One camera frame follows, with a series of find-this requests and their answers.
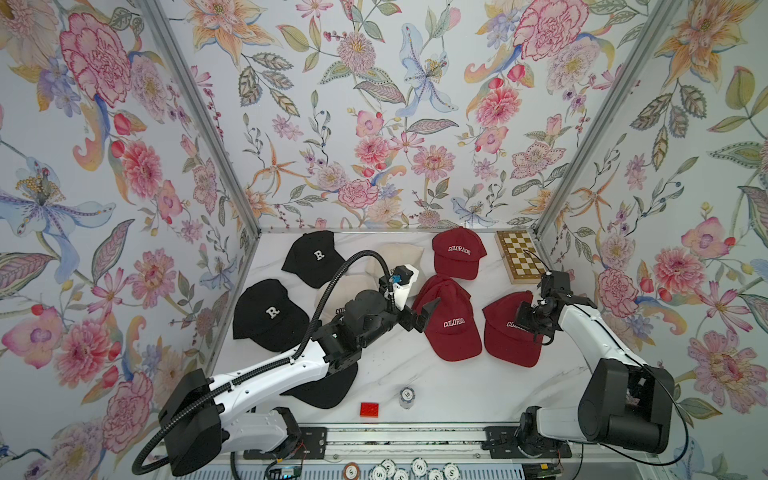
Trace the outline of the cream cap front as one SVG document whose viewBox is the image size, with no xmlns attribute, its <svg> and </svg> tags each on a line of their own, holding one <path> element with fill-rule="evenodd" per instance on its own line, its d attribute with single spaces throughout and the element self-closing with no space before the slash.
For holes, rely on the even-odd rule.
<svg viewBox="0 0 768 480">
<path fill-rule="evenodd" d="M 339 309 L 355 299 L 358 293 L 364 290 L 378 290 L 377 282 L 366 274 L 353 274 L 342 276 L 337 282 L 320 314 L 323 324 L 331 322 Z"/>
</svg>

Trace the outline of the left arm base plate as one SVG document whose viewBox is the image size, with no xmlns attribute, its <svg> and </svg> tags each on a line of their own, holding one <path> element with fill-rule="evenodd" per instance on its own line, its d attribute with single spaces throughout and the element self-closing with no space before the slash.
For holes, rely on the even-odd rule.
<svg viewBox="0 0 768 480">
<path fill-rule="evenodd" d="M 326 427 L 301 427 L 298 437 L 289 436 L 276 449 L 269 452 L 260 450 L 246 450 L 242 456 L 244 460 L 323 460 L 325 458 L 328 441 L 328 429 Z"/>
</svg>

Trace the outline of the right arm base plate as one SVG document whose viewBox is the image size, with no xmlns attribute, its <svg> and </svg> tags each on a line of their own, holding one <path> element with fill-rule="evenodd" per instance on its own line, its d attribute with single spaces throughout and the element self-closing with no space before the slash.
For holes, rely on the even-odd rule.
<svg viewBox="0 0 768 480">
<path fill-rule="evenodd" d="M 484 433 L 486 438 L 481 442 L 481 449 L 488 451 L 492 459 L 562 460 L 573 457 L 566 442 L 523 431 L 516 425 L 488 426 Z"/>
</svg>

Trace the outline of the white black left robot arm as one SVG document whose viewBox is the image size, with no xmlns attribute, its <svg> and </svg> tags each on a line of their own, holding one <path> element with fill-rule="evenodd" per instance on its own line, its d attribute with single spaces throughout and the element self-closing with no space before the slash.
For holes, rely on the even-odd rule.
<svg viewBox="0 0 768 480">
<path fill-rule="evenodd" d="M 191 474 L 219 454 L 260 450 L 284 456 L 299 442 L 300 428 L 285 407 L 256 414 L 254 408 L 289 390 L 343 372 L 365 348 L 395 326 L 426 331 L 439 305 L 432 300 L 417 310 L 389 304 L 383 294 L 365 290 L 334 319 L 315 328 L 305 348 L 209 378 L 196 369 L 176 385 L 159 414 L 173 475 Z"/>
</svg>

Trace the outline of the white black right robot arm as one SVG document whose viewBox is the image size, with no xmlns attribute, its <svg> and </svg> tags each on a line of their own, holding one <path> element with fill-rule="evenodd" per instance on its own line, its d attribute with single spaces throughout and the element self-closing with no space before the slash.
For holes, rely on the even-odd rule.
<svg viewBox="0 0 768 480">
<path fill-rule="evenodd" d="M 674 381 L 619 339 L 592 303 L 574 297 L 523 302 L 514 326 L 550 342 L 564 333 L 591 377 L 574 407 L 532 406 L 520 417 L 515 443 L 523 455 L 555 455 L 566 442 L 661 454 L 668 446 Z"/>
</svg>

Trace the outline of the red cap back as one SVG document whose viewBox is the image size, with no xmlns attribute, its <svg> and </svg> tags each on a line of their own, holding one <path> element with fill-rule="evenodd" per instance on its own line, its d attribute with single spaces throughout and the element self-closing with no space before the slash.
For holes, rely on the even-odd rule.
<svg viewBox="0 0 768 480">
<path fill-rule="evenodd" d="M 432 248 L 436 273 L 463 280 L 476 279 L 480 261 L 487 256 L 479 235 L 464 227 L 437 234 L 432 239 Z"/>
</svg>

